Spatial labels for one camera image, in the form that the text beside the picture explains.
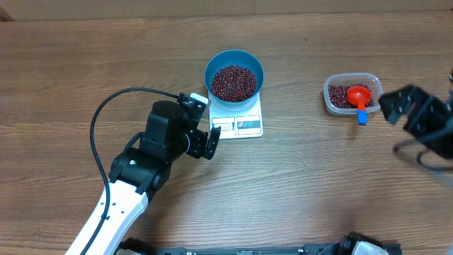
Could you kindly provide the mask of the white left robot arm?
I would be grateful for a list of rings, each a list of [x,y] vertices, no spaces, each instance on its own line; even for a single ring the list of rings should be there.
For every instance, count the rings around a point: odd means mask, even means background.
[[[134,221],[167,182],[172,163],[183,154],[211,159],[220,129],[197,126],[210,100],[191,94],[176,102],[157,101],[145,131],[137,133],[114,158],[107,186],[68,254],[114,254]]]

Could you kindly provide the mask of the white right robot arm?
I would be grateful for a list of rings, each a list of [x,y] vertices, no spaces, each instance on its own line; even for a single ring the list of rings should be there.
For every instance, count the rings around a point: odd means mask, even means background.
[[[407,85],[382,94],[378,103],[392,125],[402,115],[407,116],[403,129],[414,139],[395,145],[395,152],[418,142],[444,159],[452,158],[452,102],[445,103],[418,86]]]

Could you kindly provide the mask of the red scoop with blue handle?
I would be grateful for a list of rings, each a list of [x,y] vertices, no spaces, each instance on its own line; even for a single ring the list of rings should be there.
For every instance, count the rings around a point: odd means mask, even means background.
[[[372,92],[363,86],[351,86],[346,93],[348,102],[357,107],[357,121],[359,125],[367,125],[368,117],[366,105],[372,97]]]

